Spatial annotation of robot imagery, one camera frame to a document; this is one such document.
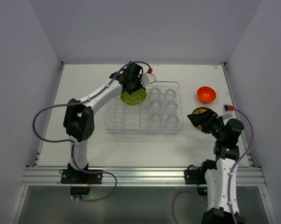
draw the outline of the white wall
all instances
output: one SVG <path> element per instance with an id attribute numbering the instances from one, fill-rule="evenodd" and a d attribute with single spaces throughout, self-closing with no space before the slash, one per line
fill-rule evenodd
<path id="1" fill-rule="evenodd" d="M 8 223 L 25 166 L 34 161 L 40 142 L 32 118 L 52 103 L 59 71 L 28 0 L 0 0 L 0 224 Z"/>
<path id="2" fill-rule="evenodd" d="M 226 62 L 261 0 L 30 0 L 73 63 Z"/>
<path id="3" fill-rule="evenodd" d="M 281 224 L 281 0 L 264 0 L 227 64 L 237 106 L 255 128 L 262 166 Z"/>

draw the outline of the clear plastic tray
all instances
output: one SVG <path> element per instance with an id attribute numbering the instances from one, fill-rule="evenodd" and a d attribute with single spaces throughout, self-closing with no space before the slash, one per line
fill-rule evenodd
<path id="1" fill-rule="evenodd" d="M 158 116 L 152 109 L 154 105 L 157 106 L 158 104 L 155 104 L 150 97 L 150 89 L 154 87 L 161 90 L 159 102 L 162 106 Z M 119 96 L 108 102 L 105 120 L 105 127 L 108 131 L 112 134 L 177 134 L 184 129 L 179 84 L 177 82 L 155 82 L 146 86 L 145 89 L 147 97 L 141 104 L 128 105 Z M 165 109 L 168 102 L 168 100 L 165 100 L 167 89 L 173 89 L 176 92 L 174 102 L 177 104 L 177 110 L 174 117 L 171 114 L 172 112 Z M 155 124 L 154 119 L 159 119 L 162 122 Z"/>

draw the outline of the white table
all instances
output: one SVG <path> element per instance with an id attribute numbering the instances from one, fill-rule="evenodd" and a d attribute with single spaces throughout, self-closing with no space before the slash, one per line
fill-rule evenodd
<path id="1" fill-rule="evenodd" d="M 66 64 L 55 98 L 55 104 L 80 99 L 101 86 L 109 75 L 122 65 Z M 218 114 L 223 104 L 232 104 L 222 66 L 220 65 L 152 65 L 158 81 L 177 81 L 180 85 L 184 130 L 177 135 L 113 135 L 105 130 L 106 105 L 95 115 L 95 131 L 89 138 L 87 158 L 90 166 L 99 167 L 186 167 L 200 166 L 206 159 L 215 159 L 215 138 L 192 126 L 189 113 L 207 106 Z M 197 89 L 210 86 L 217 98 L 210 104 L 197 99 Z M 46 138 L 68 138 L 63 127 L 66 108 L 52 110 Z M 244 152 L 242 137 L 240 153 Z M 66 166 L 70 159 L 70 144 L 44 142 L 38 166 Z M 245 156 L 240 166 L 249 166 Z"/>

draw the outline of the black clamp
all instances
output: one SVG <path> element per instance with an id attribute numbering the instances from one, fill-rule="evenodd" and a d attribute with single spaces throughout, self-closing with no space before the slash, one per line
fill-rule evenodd
<path id="1" fill-rule="evenodd" d="M 136 63 L 131 63 L 125 69 L 123 69 L 122 73 L 116 77 L 116 80 L 123 87 L 122 91 L 126 91 L 131 95 L 136 90 L 139 90 L 141 88 L 144 89 L 141 84 L 143 71 L 143 68 Z M 115 74 L 116 72 L 111 74 L 109 78 L 113 78 Z"/>
<path id="2" fill-rule="evenodd" d="M 237 224 L 245 224 L 245 218 L 240 216 L 238 212 L 235 213 Z M 202 217 L 202 224 L 226 223 L 233 224 L 233 216 L 230 212 L 224 211 L 223 208 L 211 208 L 206 211 Z"/>
<path id="3" fill-rule="evenodd" d="M 205 174 L 208 169 L 217 169 L 216 162 L 213 160 L 206 160 L 202 162 L 199 168 L 190 165 L 184 170 L 185 184 L 206 184 Z"/>
<path id="4" fill-rule="evenodd" d="M 69 104 L 79 103 L 80 100 L 71 99 Z M 94 111 L 90 106 L 67 106 L 63 126 L 66 133 L 77 139 L 78 142 L 88 139 L 95 129 Z"/>
<path id="5" fill-rule="evenodd" d="M 100 169 L 91 170 L 92 172 L 102 172 Z M 88 195 L 90 191 L 91 184 L 101 184 L 102 183 L 102 174 L 86 174 L 80 170 L 74 169 L 69 163 L 67 169 L 60 170 L 62 175 L 61 183 L 62 184 L 87 184 L 87 187 L 71 187 L 70 194 L 73 197 L 81 195 Z"/>
<path id="6" fill-rule="evenodd" d="M 101 169 L 91 170 L 92 172 L 102 172 Z M 67 169 L 60 170 L 62 175 L 61 183 L 63 184 L 101 184 L 102 174 L 87 174 L 80 170 L 74 169 L 69 163 Z"/>

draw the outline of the orange bowl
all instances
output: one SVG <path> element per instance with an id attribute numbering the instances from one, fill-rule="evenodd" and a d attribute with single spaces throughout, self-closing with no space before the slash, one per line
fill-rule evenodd
<path id="1" fill-rule="evenodd" d="M 210 103 L 216 99 L 216 92 L 211 87 L 203 86 L 197 90 L 197 97 L 204 103 Z"/>

